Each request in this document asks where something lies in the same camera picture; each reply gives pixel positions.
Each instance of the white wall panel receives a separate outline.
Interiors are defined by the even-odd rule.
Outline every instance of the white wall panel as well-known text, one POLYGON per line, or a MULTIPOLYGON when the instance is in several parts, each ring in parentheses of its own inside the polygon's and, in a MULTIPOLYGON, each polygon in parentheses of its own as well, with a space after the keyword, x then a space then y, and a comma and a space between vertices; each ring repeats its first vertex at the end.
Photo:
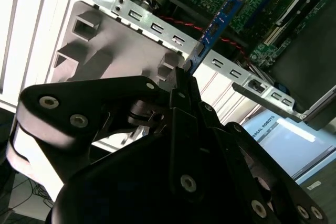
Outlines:
POLYGON ((3 96, 17 100, 43 0, 18 0, 8 49, 3 96))
POLYGON ((1 22, 0 22, 0 73, 5 60, 8 32, 11 33, 12 14, 15 14, 16 0, 1 0, 1 22))
POLYGON ((45 82, 70 0, 44 0, 23 87, 45 82))

